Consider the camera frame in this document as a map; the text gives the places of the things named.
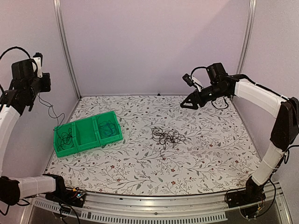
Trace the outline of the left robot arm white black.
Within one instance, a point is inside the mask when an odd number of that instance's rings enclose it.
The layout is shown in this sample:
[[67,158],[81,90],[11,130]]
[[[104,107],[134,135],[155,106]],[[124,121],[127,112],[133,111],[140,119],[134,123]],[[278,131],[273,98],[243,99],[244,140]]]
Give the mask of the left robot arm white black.
[[[25,49],[14,46],[5,50],[1,57],[14,49],[24,52],[28,58],[12,64],[13,78],[9,89],[0,90],[1,162],[4,161],[11,133],[25,108],[31,111],[37,95],[51,90],[50,74],[42,72],[42,53],[37,52],[31,56]],[[0,176],[0,200],[7,205],[7,209],[15,205],[27,207],[30,205],[28,199],[40,194],[49,194],[60,203],[66,202],[70,197],[63,177],[58,175],[45,174],[14,179]]]

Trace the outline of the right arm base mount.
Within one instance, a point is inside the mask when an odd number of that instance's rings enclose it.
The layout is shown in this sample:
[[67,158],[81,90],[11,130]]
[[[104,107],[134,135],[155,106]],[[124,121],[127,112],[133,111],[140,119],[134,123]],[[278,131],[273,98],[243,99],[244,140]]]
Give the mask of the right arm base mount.
[[256,218],[266,199],[264,186],[265,183],[257,185],[250,177],[246,181],[244,190],[233,192],[229,190],[224,196],[224,201],[229,208],[241,207],[240,213],[244,218]]

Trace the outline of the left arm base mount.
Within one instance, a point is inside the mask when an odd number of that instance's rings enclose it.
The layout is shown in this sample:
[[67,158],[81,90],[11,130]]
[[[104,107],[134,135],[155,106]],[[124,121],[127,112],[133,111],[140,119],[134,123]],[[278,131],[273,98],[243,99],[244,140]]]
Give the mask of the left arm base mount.
[[83,208],[86,192],[79,187],[67,188],[63,177],[54,174],[44,174],[45,176],[52,177],[55,180],[55,190],[50,193],[46,193],[45,198],[47,200],[57,203],[67,203],[70,206]]

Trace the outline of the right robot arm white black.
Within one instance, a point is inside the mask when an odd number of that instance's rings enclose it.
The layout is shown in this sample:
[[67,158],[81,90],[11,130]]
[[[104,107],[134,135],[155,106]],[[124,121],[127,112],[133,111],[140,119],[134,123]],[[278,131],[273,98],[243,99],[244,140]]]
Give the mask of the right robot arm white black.
[[237,97],[259,106],[275,119],[266,154],[247,180],[247,189],[242,192],[242,200],[252,203],[260,195],[257,186],[263,186],[283,159],[288,159],[289,149],[299,134],[299,101],[254,82],[245,74],[229,75],[222,63],[214,63],[203,69],[210,79],[208,87],[203,87],[192,73],[183,75],[182,79],[195,91],[180,104],[182,108],[197,110],[221,97]]

